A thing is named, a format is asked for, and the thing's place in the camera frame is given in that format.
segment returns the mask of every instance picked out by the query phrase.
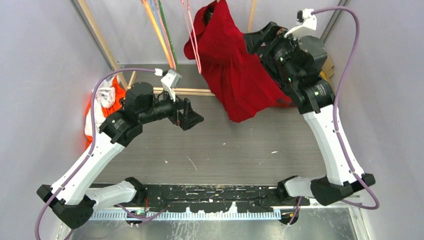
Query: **white cloth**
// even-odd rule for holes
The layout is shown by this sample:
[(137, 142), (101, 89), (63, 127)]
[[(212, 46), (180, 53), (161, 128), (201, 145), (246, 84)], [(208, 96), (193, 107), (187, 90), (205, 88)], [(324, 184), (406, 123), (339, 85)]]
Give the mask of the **white cloth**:
[[(115, 103), (116, 92), (112, 86), (112, 81), (103, 81), (97, 89), (94, 100), (94, 119), (96, 133), (99, 132), (99, 127), (105, 121), (106, 117), (103, 115), (102, 108), (110, 108)], [(84, 132), (86, 136), (93, 136), (92, 130), (92, 117), (91, 108), (88, 110), (88, 114), (85, 117)]]

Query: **metal floor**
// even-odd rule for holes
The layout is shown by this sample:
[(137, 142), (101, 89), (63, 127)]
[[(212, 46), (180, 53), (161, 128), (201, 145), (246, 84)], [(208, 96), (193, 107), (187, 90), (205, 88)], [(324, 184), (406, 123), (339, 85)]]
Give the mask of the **metal floor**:
[[(142, 67), (167, 69), (164, 65)], [(208, 88), (194, 65), (182, 65), (179, 72), (183, 79), (178, 87)], [(128, 81), (131, 72), (125, 76)], [(161, 87), (160, 78), (151, 73), (138, 73), (139, 81)], [(314, 135), (297, 109), (268, 108), (234, 123), (216, 98), (187, 97), (204, 122), (188, 131), (167, 119), (144, 125), (143, 133), (107, 165), (96, 182), (136, 177), (145, 184), (276, 185), (293, 175), (325, 175)]]

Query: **orange cloth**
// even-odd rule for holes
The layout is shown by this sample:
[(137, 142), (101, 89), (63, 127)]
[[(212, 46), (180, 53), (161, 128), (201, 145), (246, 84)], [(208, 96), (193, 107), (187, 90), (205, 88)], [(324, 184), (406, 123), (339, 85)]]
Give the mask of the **orange cloth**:
[[(104, 117), (107, 117), (110, 114), (114, 113), (116, 110), (120, 109), (121, 108), (120, 100), (125, 97), (125, 90), (119, 85), (117, 76), (115, 76), (113, 78), (112, 87), (115, 88), (115, 94), (116, 94), (115, 95), (115, 103), (109, 108), (106, 108), (106, 107), (101, 108), (101, 111), (103, 112)], [(89, 110), (90, 110), (90, 107), (91, 107), (91, 97), (90, 97), (90, 101), (88, 101), (88, 106), (87, 106), (87, 109), (85, 110), (84, 116), (87, 116), (87, 114), (89, 113)], [(85, 136), (87, 137), (87, 143), (85, 144), (85, 148), (87, 149), (90, 146), (90, 144), (92, 143), (93, 137), (87, 136), (87, 135), (85, 135)]]

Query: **white bracket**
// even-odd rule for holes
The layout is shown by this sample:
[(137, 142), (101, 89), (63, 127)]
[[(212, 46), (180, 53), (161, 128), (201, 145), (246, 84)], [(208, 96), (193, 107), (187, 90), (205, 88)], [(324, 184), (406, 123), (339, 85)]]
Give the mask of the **white bracket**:
[(176, 101), (176, 95), (173, 88), (177, 86), (178, 81), (181, 79), (181, 75), (170, 69), (166, 73), (164, 77), (160, 80), (162, 83), (163, 90), (169, 93), (169, 96), (171, 97), (172, 101), (175, 103)]

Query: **yellow cable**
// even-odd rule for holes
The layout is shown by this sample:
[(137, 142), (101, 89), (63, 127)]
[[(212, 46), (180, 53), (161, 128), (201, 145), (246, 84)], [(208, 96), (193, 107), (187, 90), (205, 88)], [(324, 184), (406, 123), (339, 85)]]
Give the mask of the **yellow cable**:
[(153, 25), (154, 31), (156, 32), (157, 37), (159, 38), (160, 45), (162, 45), (163, 51), (165, 52), (166, 59), (168, 60), (169, 67), (174, 68), (174, 64), (171, 60), (170, 53), (168, 52), (168, 47), (165, 44), (164, 39), (162, 38), (161, 31), (159, 30), (158, 24), (156, 23), (155, 17), (153, 16), (152, 9), (150, 8), (146, 0), (141, 0), (144, 8), (146, 9), (147, 15), (150, 18), (151, 24)]

